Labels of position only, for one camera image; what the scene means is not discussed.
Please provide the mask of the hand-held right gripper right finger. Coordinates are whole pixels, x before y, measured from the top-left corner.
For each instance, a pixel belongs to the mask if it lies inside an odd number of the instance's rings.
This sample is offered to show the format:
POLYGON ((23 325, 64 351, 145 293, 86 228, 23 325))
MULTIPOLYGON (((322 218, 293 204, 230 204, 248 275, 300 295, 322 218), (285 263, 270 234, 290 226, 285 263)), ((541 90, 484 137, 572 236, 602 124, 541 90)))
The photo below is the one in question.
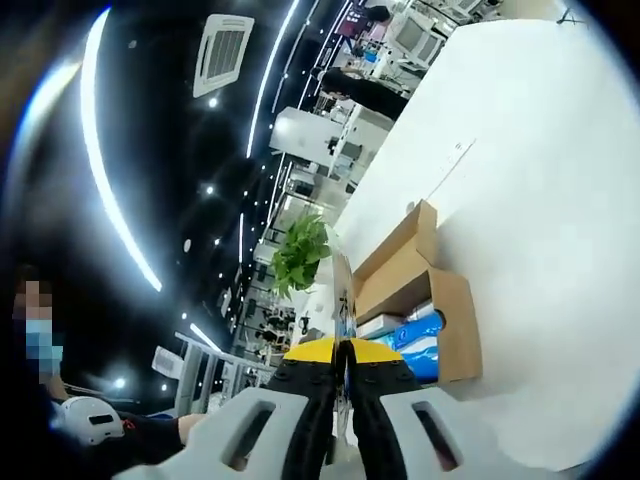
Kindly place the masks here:
POLYGON ((354 432, 369 479, 503 479, 488 430, 389 347, 349 341, 354 432))

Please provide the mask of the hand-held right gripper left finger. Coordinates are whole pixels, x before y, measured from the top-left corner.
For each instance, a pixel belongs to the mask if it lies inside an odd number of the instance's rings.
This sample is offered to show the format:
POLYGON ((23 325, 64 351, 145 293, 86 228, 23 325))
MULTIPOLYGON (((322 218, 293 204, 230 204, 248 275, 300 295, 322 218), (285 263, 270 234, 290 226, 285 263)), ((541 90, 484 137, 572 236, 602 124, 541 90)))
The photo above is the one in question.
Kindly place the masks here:
POLYGON ((292 348, 268 384, 197 423, 180 453, 119 479, 319 479, 333 428, 333 340, 292 348))

